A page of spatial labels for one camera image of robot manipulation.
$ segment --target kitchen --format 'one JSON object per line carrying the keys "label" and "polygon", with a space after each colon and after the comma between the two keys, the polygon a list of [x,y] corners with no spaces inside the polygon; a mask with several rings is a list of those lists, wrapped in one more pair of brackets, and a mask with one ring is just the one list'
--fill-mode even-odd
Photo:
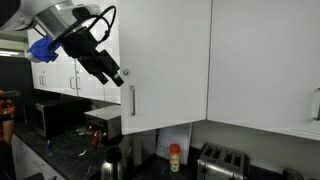
{"label": "kitchen", "polygon": [[[90,3],[106,8],[117,1]],[[320,178],[319,122],[313,120],[320,102],[319,2],[207,0],[167,6],[141,0],[139,13],[134,3],[119,3],[119,29],[113,27],[103,48],[117,62],[121,56],[121,71],[129,72],[121,72],[121,91],[112,83],[99,84],[61,49],[54,63],[31,65],[35,89],[91,99],[93,109],[119,104],[121,92],[122,133],[129,144],[143,141],[135,135],[152,141],[163,127],[193,122],[193,148],[212,143],[247,154],[253,166],[280,174],[292,168],[306,179]],[[40,38],[33,30],[28,34],[30,43]],[[132,116],[133,95],[137,116]]]}

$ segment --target white wall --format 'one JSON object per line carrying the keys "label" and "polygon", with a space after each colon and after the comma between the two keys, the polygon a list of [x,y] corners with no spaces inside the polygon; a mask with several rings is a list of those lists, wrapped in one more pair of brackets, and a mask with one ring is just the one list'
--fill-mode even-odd
{"label": "white wall", "polygon": [[320,178],[320,141],[211,121],[193,123],[191,146],[201,148],[207,142],[242,151],[251,164],[265,169],[282,173],[293,168],[307,178]]}

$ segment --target silver toaster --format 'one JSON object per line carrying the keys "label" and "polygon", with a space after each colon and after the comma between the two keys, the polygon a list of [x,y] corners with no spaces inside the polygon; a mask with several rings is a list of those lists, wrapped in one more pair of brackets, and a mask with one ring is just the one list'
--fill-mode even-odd
{"label": "silver toaster", "polygon": [[197,180],[248,180],[250,159],[241,152],[205,144],[196,158]]}

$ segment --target kettle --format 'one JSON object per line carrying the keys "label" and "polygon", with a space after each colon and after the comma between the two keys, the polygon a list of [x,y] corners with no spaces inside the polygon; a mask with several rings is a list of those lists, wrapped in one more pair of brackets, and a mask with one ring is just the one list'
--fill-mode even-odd
{"label": "kettle", "polygon": [[110,140],[102,137],[102,143],[108,146],[106,158],[101,166],[101,180],[124,180],[127,174],[127,161],[123,159],[119,143],[123,135],[116,136]]}

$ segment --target spice jar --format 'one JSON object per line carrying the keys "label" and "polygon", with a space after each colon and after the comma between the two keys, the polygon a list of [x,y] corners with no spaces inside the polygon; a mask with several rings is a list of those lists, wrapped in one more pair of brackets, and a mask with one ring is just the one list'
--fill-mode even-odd
{"label": "spice jar", "polygon": [[178,172],[180,167],[180,146],[179,144],[170,145],[170,169]]}

